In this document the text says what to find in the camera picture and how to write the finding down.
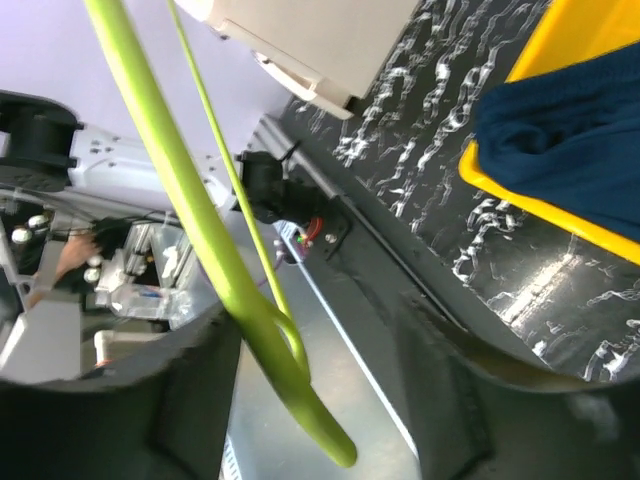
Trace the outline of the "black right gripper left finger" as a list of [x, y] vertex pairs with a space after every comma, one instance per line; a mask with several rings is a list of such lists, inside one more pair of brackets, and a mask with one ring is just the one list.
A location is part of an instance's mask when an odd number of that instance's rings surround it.
[[216, 306], [77, 380], [2, 381], [2, 478], [217, 478], [240, 342]]

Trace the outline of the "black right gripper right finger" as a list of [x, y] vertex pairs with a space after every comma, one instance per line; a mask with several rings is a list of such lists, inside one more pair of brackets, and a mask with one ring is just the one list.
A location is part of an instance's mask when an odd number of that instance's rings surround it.
[[535, 367], [414, 299], [394, 338], [423, 478], [638, 478], [638, 380]]

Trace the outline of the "neon yellow clothes hanger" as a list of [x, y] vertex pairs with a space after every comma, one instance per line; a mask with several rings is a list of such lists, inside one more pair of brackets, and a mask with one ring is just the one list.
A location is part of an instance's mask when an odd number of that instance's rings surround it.
[[354, 442], [311, 385], [304, 343], [232, 164], [199, 72], [192, 76], [216, 143], [242, 207], [273, 292], [267, 300], [254, 283], [231, 235], [211, 202], [124, 4], [85, 4], [114, 80], [165, 191], [222, 303], [239, 325], [255, 360], [296, 422], [337, 465], [357, 461]]

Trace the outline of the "navy blue shorts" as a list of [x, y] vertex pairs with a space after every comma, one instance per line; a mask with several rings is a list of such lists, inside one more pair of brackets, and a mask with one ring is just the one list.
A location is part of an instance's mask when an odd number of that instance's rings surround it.
[[490, 90], [474, 127], [496, 183], [639, 239], [638, 44]]

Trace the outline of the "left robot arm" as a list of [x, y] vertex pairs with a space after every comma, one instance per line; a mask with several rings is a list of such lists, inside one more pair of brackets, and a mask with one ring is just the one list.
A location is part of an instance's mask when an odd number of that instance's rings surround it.
[[[74, 188], [115, 199], [166, 201], [167, 194], [143, 143], [81, 122], [66, 106], [43, 97], [1, 93], [1, 183], [8, 188], [57, 193]], [[277, 158], [245, 150], [233, 157], [255, 218], [303, 225], [324, 213], [328, 200], [319, 188], [286, 177], [287, 151]]]

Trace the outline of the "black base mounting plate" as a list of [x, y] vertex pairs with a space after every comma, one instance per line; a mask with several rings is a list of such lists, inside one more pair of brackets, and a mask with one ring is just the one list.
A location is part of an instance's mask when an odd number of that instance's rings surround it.
[[295, 173], [335, 201], [350, 228], [332, 253], [313, 251], [305, 271], [376, 376], [395, 352], [387, 324], [403, 296], [424, 300], [450, 325], [520, 360], [546, 366], [349, 172], [314, 159], [309, 149], [305, 143], [294, 153]]

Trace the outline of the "white plastic container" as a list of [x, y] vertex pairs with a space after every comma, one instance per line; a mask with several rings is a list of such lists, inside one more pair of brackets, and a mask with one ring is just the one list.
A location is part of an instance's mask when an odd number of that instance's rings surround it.
[[194, 19], [250, 47], [299, 99], [349, 119], [367, 96], [418, 4], [414, 0], [182, 1]]

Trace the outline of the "yellow plastic tray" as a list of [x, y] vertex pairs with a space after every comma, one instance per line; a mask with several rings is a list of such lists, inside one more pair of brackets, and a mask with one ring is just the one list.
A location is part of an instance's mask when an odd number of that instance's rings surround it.
[[[519, 81], [583, 62], [639, 40], [639, 3], [619, 1], [553, 1], [531, 34], [506, 78]], [[639, 244], [544, 201], [511, 192], [480, 168], [477, 143], [460, 158], [458, 171], [468, 184], [523, 209], [571, 234], [634, 264]]]

